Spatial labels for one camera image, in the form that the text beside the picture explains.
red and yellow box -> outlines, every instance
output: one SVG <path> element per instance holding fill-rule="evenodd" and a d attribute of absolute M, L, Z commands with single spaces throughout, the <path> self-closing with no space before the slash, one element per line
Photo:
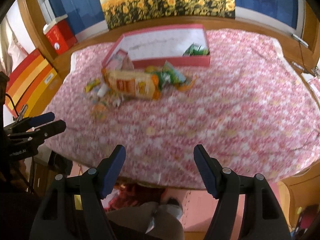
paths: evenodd
<path fill-rule="evenodd" d="M 55 69 L 36 49 L 11 73 L 6 91 L 18 112 L 27 104 L 25 117 L 36 116 L 50 103 L 61 84 L 62 79 Z M 9 98 L 5 103 L 11 114 L 16 116 Z"/>

blue gripper pad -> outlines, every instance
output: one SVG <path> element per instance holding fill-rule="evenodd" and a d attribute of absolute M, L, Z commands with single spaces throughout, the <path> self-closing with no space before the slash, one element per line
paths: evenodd
<path fill-rule="evenodd" d="M 46 114 L 41 114 L 39 116 L 31 117 L 29 122 L 30 127 L 38 127 L 48 122 L 52 122 L 55 116 L 53 112 L 48 112 Z"/>
<path fill-rule="evenodd" d="M 218 174 L 214 174 L 214 163 L 206 150 L 201 144 L 198 144 L 193 150 L 193 159 L 197 165 L 202 181 L 207 189 L 207 192 L 214 198 L 218 198 Z"/>
<path fill-rule="evenodd" d="M 105 199 L 112 192 L 125 161 L 125 148 L 117 145 L 109 158 L 103 159 L 97 170 L 100 199 Z"/>

pink floor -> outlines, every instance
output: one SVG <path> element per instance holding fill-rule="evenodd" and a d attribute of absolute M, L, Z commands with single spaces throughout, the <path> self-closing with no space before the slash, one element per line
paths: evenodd
<path fill-rule="evenodd" d="M 82 169 L 83 172 L 85 172 L 88 168 L 82 166 Z M 79 171 L 79 165 L 77 163 L 74 163 L 71 171 L 71 176 L 77 176 L 79 174 Z M 273 183 L 270 184 L 270 186 L 274 194 L 276 195 L 277 200 L 280 201 L 277 184 Z M 217 200 L 215 200 L 206 191 L 201 190 L 168 189 L 164 194 L 163 202 L 165 202 L 169 197 L 176 198 L 182 204 L 183 216 L 180 219 L 180 222 L 186 232 L 207 231 L 218 203 Z M 237 217 L 231 240 L 238 239 L 243 215 L 243 207 L 244 195 L 241 195 L 239 198 Z"/>

gray pants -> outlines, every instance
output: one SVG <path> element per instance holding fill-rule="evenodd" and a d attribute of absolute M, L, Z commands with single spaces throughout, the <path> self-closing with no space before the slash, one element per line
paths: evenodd
<path fill-rule="evenodd" d="M 126 207 L 107 212 L 106 215 L 109 220 L 119 226 L 131 228 L 142 233 L 147 231 L 152 217 L 154 217 L 154 228 L 147 233 L 148 235 L 163 240 L 184 240 L 181 223 L 168 212 L 157 210 L 158 205 L 156 202 L 148 202 L 139 207 Z"/>

bed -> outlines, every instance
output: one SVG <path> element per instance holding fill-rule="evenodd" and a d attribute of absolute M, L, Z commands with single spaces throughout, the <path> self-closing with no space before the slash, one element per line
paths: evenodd
<path fill-rule="evenodd" d="M 241 30 L 207 31 L 209 68 L 185 66 L 193 88 L 167 88 L 158 101 L 130 100 L 101 122 L 83 95 L 100 77 L 112 43 L 73 54 L 72 71 L 47 106 L 67 128 L 46 140 L 61 155 L 89 167 L 117 144 L 127 158 L 120 176 L 160 187 L 204 189 L 193 161 L 203 144 L 211 157 L 238 174 L 287 178 L 320 157 L 320 111 L 276 39 Z"/>

